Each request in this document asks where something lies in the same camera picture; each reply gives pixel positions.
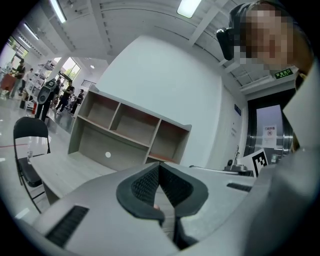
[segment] chair backrest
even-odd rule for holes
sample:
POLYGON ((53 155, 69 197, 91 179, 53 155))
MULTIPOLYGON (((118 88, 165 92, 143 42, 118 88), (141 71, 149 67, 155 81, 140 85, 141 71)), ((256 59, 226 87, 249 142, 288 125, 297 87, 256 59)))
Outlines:
POLYGON ((48 138, 49 132, 46 124, 37 118, 21 117, 13 128, 13 140, 24 137, 48 138))

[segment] black grille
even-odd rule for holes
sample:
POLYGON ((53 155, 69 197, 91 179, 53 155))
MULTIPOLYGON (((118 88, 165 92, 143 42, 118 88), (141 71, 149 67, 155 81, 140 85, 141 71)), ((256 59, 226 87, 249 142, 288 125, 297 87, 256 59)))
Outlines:
POLYGON ((252 188, 252 186, 242 185, 242 184, 238 184, 238 183, 229 183, 226 186, 229 188, 235 189, 235 190, 241 190, 241 191, 245 191, 245 192, 250 192, 250 190, 252 188))
POLYGON ((57 246, 63 248, 88 211, 88 208, 74 206, 67 215, 60 220, 53 230, 51 230, 46 238, 57 246))

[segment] doorway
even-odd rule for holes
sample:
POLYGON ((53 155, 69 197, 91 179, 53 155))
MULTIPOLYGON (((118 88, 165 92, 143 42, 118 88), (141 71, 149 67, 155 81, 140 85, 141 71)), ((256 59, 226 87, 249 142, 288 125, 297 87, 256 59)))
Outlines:
POLYGON ((248 133, 244 156, 264 149, 269 164, 291 151, 293 129, 283 114, 295 89, 248 101, 248 133))

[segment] white shelf unit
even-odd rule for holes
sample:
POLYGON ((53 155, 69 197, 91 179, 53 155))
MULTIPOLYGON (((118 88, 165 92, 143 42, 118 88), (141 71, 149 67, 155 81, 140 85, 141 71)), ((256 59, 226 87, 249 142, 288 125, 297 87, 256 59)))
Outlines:
POLYGON ((151 162, 180 163, 191 125, 103 94, 89 90, 85 96, 72 128, 69 154, 80 152, 115 171, 151 162))
MULTIPOLYGON (((28 99, 27 102, 30 101, 30 98, 32 96, 32 102, 37 100, 38 94, 40 92, 40 89, 46 80, 46 76, 44 75, 45 71, 52 71, 54 69, 55 65, 52 63, 51 60, 48 60, 44 64, 38 64, 37 70, 33 73, 30 80, 25 85, 25 90, 28 93, 28 99)), ((28 103, 25 104, 26 110, 32 110, 34 107, 28 106, 28 103)))

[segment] black device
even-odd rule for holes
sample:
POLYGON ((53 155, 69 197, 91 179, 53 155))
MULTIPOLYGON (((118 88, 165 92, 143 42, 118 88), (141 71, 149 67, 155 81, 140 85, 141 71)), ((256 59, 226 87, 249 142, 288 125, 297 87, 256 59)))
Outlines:
POLYGON ((38 94, 38 97, 37 97, 38 104, 44 104, 48 99, 50 93, 55 90, 57 85, 58 84, 55 78, 46 82, 38 94))
POLYGON ((231 27, 221 28, 216 32, 216 38, 220 44, 223 57, 227 61, 231 61, 234 58, 234 46, 235 40, 233 35, 234 29, 231 27))

